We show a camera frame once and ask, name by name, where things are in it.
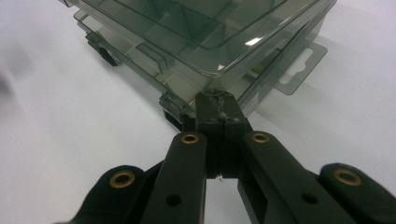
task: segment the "screw hole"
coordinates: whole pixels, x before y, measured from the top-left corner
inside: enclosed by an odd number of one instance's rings
[[[123,189],[134,183],[134,173],[131,171],[120,171],[110,178],[110,186],[115,189]]]
[[[253,135],[253,140],[258,143],[266,143],[270,140],[270,138],[262,133],[256,133]]]
[[[337,169],[332,174],[338,181],[346,185],[353,187],[361,185],[361,178],[352,171],[346,169]]]
[[[195,134],[186,134],[183,137],[181,137],[181,141],[185,144],[193,144],[198,142],[198,136]]]
[[[168,204],[171,207],[178,206],[179,204],[181,204],[181,198],[178,194],[169,195],[166,198],[166,204]]]
[[[304,200],[306,203],[318,203],[318,198],[317,196],[311,194],[311,193],[303,193],[301,195],[301,198]]]

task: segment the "white table surface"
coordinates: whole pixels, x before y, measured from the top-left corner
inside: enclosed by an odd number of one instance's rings
[[[56,0],[0,2],[0,223],[71,219],[97,179],[161,161],[177,133],[160,94],[87,44]],[[339,0],[328,54],[292,96],[249,116],[307,169],[343,162],[396,194],[396,1]],[[232,180],[208,181],[206,223],[248,223]]]

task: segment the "hang hole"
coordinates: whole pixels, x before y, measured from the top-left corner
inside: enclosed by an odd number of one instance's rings
[[[279,82],[282,84],[288,84],[297,73],[304,71],[305,63],[313,53],[314,51],[312,49],[304,49],[297,59],[294,60],[293,64],[286,71],[285,75],[279,79]]]

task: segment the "plastic storage box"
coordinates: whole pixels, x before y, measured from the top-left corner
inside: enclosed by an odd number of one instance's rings
[[[63,0],[89,44],[163,93],[175,119],[194,96],[232,93],[247,116],[272,88],[292,94],[326,53],[312,42],[336,0]],[[288,83],[279,79],[305,50]]]

